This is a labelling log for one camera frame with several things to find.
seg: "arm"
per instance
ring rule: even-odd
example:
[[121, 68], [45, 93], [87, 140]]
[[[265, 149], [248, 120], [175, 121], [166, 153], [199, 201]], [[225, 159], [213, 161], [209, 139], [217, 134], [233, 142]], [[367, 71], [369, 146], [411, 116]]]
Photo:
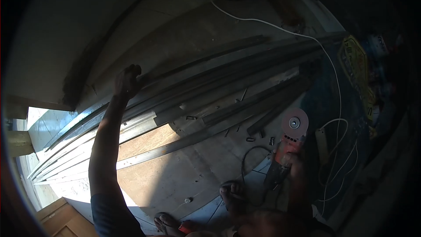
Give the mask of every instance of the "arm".
[[288, 200], [288, 212], [304, 220], [313, 217], [312, 206], [309, 202], [307, 191], [307, 177], [304, 171], [304, 165], [296, 154], [287, 153], [285, 155], [291, 166], [291, 184]]
[[89, 161], [91, 196], [113, 194], [124, 201], [117, 182], [117, 163], [120, 125], [128, 101], [139, 91], [136, 76], [141, 74], [139, 65], [130, 65], [116, 78], [114, 93], [107, 111], [99, 124]]

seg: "hand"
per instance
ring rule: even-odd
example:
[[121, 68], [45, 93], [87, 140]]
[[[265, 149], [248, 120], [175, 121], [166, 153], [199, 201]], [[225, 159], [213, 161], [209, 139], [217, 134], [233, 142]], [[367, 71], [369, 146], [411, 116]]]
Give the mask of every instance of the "hand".
[[136, 81], [136, 76], [142, 73], [139, 65], [131, 64], [120, 72], [114, 82], [114, 96], [130, 100], [137, 92], [141, 85]]
[[[274, 160], [275, 155], [276, 155], [276, 151], [277, 149], [274, 149], [272, 151], [272, 155], [270, 156], [271, 161]], [[291, 178], [292, 179], [300, 179], [303, 180], [306, 177], [306, 173], [304, 170], [304, 163], [301, 160], [300, 156], [298, 154], [295, 153], [286, 153], [284, 156], [284, 160], [285, 162], [290, 163], [291, 165]]]

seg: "red object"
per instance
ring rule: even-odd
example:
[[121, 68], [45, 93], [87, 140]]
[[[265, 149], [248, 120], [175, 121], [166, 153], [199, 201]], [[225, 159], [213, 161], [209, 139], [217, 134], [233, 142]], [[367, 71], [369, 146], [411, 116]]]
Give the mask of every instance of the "red object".
[[178, 229], [185, 234], [196, 231], [196, 224], [193, 221], [183, 221]]
[[304, 138], [300, 140], [296, 138], [291, 138], [287, 136], [286, 134], [284, 134], [284, 136], [281, 139], [281, 143], [279, 144], [279, 148], [276, 151], [275, 161], [281, 164], [282, 166], [286, 166], [287, 163], [285, 163], [282, 160], [285, 154], [286, 153], [298, 154], [303, 144], [304, 144]]

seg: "concrete wall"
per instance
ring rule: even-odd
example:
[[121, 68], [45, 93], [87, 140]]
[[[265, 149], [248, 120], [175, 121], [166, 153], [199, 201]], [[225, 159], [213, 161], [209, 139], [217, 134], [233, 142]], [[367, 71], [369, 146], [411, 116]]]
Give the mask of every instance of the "concrete wall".
[[64, 79], [74, 62], [134, 1], [32, 0], [13, 41], [8, 93], [64, 104]]

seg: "yellow sign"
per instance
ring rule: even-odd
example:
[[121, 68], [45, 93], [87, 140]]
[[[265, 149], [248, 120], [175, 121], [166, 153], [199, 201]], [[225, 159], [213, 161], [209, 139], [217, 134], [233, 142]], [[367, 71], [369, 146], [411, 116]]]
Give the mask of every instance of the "yellow sign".
[[369, 120], [373, 119], [373, 105], [376, 97], [368, 86], [368, 61], [367, 55], [360, 43], [349, 36], [342, 41], [338, 51], [338, 60], [348, 77], [351, 85], [361, 95], [362, 104]]

